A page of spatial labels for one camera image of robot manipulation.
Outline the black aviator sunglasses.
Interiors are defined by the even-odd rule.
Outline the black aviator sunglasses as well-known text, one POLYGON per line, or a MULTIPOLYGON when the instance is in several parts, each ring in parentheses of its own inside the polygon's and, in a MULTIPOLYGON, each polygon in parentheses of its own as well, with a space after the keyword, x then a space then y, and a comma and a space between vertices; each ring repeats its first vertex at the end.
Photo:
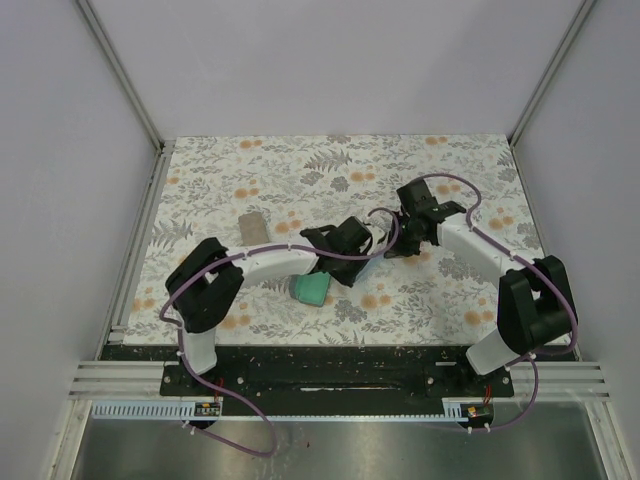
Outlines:
POLYGON ((382 254, 386 259, 410 257, 413 249, 406 238, 403 225, 392 225, 390 231, 380 239, 374 252, 382 254))

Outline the grey-blue glasses case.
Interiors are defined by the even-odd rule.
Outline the grey-blue glasses case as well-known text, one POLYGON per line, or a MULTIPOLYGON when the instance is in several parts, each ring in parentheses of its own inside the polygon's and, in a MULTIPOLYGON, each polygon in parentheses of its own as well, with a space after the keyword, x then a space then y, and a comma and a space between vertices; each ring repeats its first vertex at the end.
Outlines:
POLYGON ((327 273, 294 275, 289 281, 289 294, 296 301, 322 307, 328 294, 331 277, 327 273))

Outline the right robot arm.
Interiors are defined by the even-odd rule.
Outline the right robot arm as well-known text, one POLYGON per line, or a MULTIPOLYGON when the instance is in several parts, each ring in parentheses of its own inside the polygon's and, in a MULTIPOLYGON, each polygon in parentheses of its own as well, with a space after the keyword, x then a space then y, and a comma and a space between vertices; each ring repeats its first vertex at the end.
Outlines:
POLYGON ((501 244, 472 220, 481 195, 466 209, 454 201, 441 203, 423 177, 400 187, 400 211, 392 227, 388 258, 411 257, 429 243, 458 255, 498 291, 496 328, 466 350, 466 364, 455 371, 457 388, 480 394, 492 372, 510 366, 565 335, 567 351, 577 340, 578 320, 563 262, 553 255, 533 258, 501 244))

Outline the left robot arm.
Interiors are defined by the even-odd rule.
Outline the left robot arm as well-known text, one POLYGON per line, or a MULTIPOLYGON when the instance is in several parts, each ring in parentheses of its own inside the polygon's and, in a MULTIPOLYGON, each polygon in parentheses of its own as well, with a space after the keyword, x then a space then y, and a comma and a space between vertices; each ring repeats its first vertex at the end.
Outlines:
POLYGON ((383 230, 354 216, 338 226, 303 229, 287 245, 227 248, 215 237, 201 241, 165 281, 170 306, 180 317, 180 350, 189 363, 182 383, 196 395, 214 389, 215 330, 241 289, 318 272, 351 287, 385 241, 383 230))

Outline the beige glasses case green lining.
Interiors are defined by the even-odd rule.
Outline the beige glasses case green lining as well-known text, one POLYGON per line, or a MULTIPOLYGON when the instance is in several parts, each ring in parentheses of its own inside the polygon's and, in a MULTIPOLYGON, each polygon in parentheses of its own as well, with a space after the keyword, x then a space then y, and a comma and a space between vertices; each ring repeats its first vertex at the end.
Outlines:
POLYGON ((243 246, 257 246, 270 242, 269 232, 261 212, 254 211, 238 217, 243 246))

